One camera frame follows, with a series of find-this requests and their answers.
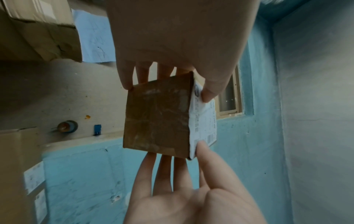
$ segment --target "gray wall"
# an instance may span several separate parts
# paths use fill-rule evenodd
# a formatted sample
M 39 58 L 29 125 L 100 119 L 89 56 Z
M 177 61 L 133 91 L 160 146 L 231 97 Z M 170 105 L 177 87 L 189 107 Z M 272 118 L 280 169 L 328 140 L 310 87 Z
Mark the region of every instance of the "gray wall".
M 352 224 L 354 1 L 310 1 L 274 42 L 295 223 Z
M 218 141 L 212 148 L 238 174 L 269 224 L 292 224 L 274 46 L 267 22 L 256 21 L 240 63 L 246 115 L 218 120 Z M 45 153 L 50 224 L 121 223 L 144 155 L 123 149 L 122 139 Z M 197 160 L 188 167 L 197 187 Z

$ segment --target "cardboard box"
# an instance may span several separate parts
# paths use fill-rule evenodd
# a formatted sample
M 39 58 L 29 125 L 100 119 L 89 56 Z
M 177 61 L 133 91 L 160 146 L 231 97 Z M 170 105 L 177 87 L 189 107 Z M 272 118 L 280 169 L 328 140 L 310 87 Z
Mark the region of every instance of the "cardboard box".
M 0 0 L 0 59 L 82 61 L 67 0 Z
M 215 101 L 205 104 L 193 72 L 128 92 L 123 147 L 193 159 L 199 140 L 216 141 Z
M 0 131 L 0 223 L 46 224 L 44 167 L 37 128 Z

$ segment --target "sticker on cardboard box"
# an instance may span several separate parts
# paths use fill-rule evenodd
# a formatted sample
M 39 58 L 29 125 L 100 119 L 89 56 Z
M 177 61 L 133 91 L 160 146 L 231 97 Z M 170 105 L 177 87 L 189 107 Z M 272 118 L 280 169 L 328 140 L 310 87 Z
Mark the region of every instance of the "sticker on cardboard box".
M 44 189 L 36 196 L 34 205 L 36 209 L 37 224 L 41 224 L 48 213 Z
M 215 100 L 203 103 L 203 87 L 195 80 L 189 107 L 190 159 L 195 157 L 197 143 L 204 140 L 208 146 L 216 141 Z
M 26 170 L 23 176 L 25 179 L 25 189 L 27 190 L 27 194 L 30 194 L 45 181 L 43 161 Z

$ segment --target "logo on label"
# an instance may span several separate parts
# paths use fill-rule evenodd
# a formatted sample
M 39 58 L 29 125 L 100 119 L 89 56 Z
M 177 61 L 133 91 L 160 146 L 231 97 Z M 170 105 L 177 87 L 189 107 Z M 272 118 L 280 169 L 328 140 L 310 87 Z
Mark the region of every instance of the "logo on label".
M 197 85 L 194 86 L 194 94 L 196 97 L 199 97 L 199 89 Z

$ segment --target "ceiling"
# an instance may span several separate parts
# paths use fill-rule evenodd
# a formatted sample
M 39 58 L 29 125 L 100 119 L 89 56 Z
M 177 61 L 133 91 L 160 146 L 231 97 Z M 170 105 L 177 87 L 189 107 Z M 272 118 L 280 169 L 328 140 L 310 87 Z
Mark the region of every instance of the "ceiling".
M 258 14 L 270 23 L 276 23 L 310 0 L 284 0 L 279 4 L 263 4 Z

